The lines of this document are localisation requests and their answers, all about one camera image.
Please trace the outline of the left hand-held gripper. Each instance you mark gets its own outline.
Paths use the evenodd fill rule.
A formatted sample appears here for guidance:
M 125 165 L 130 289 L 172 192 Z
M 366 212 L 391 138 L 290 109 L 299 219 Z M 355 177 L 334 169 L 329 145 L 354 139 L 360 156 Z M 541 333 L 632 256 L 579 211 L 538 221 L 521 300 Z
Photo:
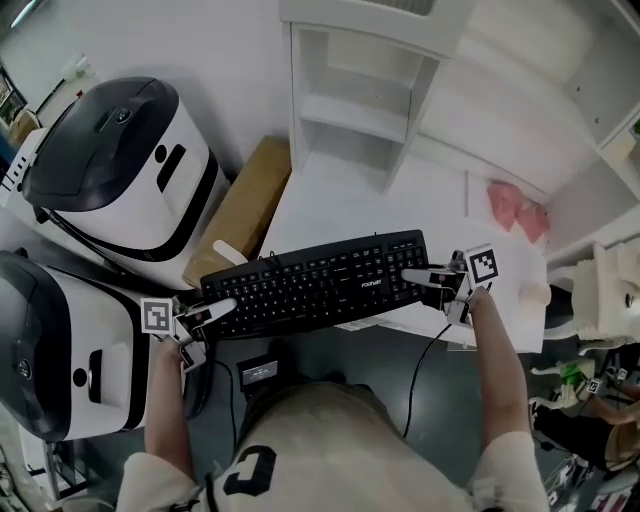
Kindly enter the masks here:
M 141 330 L 161 340 L 171 338 L 182 358 L 182 370 L 189 373 L 207 362 L 204 342 L 194 332 L 205 321 L 216 321 L 237 307 L 234 298 L 210 305 L 187 306 L 177 297 L 141 298 Z

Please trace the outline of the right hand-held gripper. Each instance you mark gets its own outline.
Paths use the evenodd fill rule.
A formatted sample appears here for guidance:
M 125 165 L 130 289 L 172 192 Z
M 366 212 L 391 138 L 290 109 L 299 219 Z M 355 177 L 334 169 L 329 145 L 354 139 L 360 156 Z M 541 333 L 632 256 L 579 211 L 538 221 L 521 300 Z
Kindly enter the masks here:
M 404 281 L 425 287 L 437 287 L 441 293 L 441 311 L 451 325 L 471 325 L 471 300 L 477 288 L 490 290 L 499 275 L 497 258 L 491 244 L 466 251 L 455 250 L 448 264 L 431 270 L 404 269 Z

